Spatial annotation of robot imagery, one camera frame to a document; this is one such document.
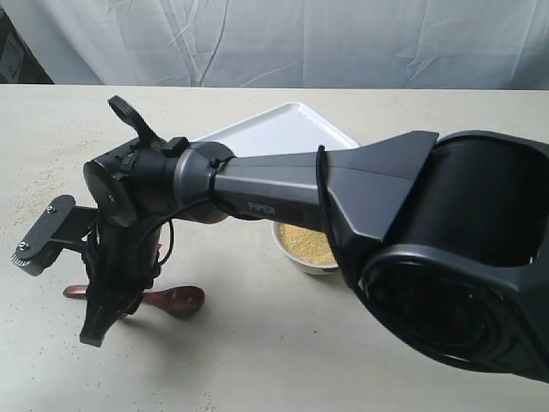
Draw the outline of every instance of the white fabric curtain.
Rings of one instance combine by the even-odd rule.
[[[549,88],[549,0],[0,0],[56,83]]]

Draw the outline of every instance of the brown wooden spoon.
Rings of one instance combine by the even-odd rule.
[[[87,285],[73,285],[63,291],[63,296],[86,299]],[[156,306],[175,318],[188,318],[203,305],[204,291],[196,286],[179,286],[159,292],[143,292],[143,303]]]

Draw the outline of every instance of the white tray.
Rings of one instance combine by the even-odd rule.
[[[359,144],[303,103],[286,103],[197,139],[223,142],[238,157],[357,148]]]

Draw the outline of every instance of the table surface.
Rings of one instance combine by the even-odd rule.
[[[302,101],[360,143],[410,130],[495,130],[549,142],[549,93],[0,87],[0,410],[546,411],[549,386],[439,365],[398,341],[336,277],[294,269],[268,222],[176,223],[155,289],[195,284],[205,307],[180,322],[143,306],[101,349],[81,345],[85,283],[65,252],[32,278],[9,262],[50,200],[92,205],[84,161],[133,137],[106,100],[119,94],[161,136],[198,138]]]

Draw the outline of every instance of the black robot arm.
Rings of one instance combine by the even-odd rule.
[[[218,142],[167,142],[125,101],[109,103],[137,138],[85,165],[98,208],[54,199],[12,257],[38,275],[63,248],[81,254],[82,342],[100,346],[153,286],[162,225],[233,216],[325,232],[347,285],[422,354],[549,381],[549,146],[414,131],[351,150],[237,158]]]

